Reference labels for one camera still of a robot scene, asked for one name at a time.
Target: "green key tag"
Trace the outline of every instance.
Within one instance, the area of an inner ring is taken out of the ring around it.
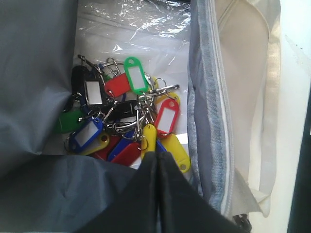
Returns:
[[[83,121],[78,122],[80,117],[83,117],[83,113],[80,109],[61,113],[54,128],[55,133],[70,133],[77,131],[83,126]]]
[[[124,61],[124,70],[132,91],[142,95],[148,91],[148,83],[140,61],[136,57],[129,57]]]

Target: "zipper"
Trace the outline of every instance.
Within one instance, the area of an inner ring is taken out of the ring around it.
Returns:
[[[234,156],[233,156],[233,134],[231,124],[230,105],[228,98],[228,91],[225,81],[225,72],[223,60],[221,55],[221,47],[219,40],[218,24],[215,10],[215,0],[208,0],[207,7],[209,11],[209,22],[211,23],[212,46],[215,52],[215,68],[218,80],[218,88],[221,98],[221,109],[225,132],[225,148],[226,148],[226,179],[225,191],[221,203],[221,214],[224,216],[230,215],[232,194],[233,194],[233,181],[234,181]]]

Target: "beige fabric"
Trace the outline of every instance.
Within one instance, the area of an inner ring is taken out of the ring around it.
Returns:
[[[266,216],[276,176],[279,1],[215,3],[237,169],[232,214]]]

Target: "dark gray fabric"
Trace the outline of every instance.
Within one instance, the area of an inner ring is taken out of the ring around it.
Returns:
[[[112,203],[134,172],[86,156],[38,156],[0,179],[0,232],[77,230]]]
[[[71,93],[77,1],[0,1],[0,177],[41,153]]]

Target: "red key tag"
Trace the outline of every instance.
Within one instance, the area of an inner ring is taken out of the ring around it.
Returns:
[[[175,100],[168,99],[163,101],[155,120],[155,127],[159,135],[173,132],[178,113],[179,105]]]
[[[96,159],[101,159],[107,161],[108,154],[112,151],[112,149],[118,144],[121,140],[120,136],[110,136],[109,144],[106,148],[95,152],[92,157]]]
[[[113,160],[111,160],[111,162],[124,166],[132,165],[140,156],[139,146],[138,142],[127,145]]]
[[[131,90],[126,73],[123,73],[105,83],[105,91],[111,97],[118,97]]]

